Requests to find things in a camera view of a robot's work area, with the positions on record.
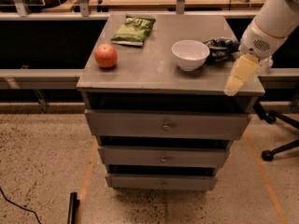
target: floor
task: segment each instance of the floor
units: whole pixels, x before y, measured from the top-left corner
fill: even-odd
[[[281,121],[269,125],[252,115],[212,191],[111,189],[82,106],[54,105],[41,114],[38,105],[0,105],[0,187],[43,224],[67,223],[71,192],[82,194],[83,224],[295,224],[299,150],[271,162],[262,161],[260,153],[298,134]],[[2,195],[0,206],[1,224],[38,223],[34,213]]]

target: drawer cabinet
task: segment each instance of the drawer cabinet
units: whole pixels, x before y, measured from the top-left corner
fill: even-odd
[[[232,57],[193,72],[176,65],[171,47],[179,40],[234,39],[225,18],[153,16],[143,47],[113,44],[119,59],[112,69],[100,69],[91,55],[78,81],[107,185],[212,190],[263,86],[252,77],[236,96],[226,96]],[[95,47],[110,43],[124,20],[111,15]]]

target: red apple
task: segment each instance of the red apple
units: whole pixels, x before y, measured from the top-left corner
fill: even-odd
[[[110,44],[101,44],[95,49],[94,58],[100,67],[110,68],[116,64],[118,52]]]

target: white bowl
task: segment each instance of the white bowl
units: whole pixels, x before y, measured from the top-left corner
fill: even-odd
[[[183,40],[172,46],[175,63],[184,71],[193,71],[206,62],[209,48],[202,42]]]

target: green chip bag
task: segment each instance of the green chip bag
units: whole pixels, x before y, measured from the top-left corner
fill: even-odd
[[[154,18],[129,17],[112,36],[111,42],[123,45],[142,46],[144,40],[150,35]]]

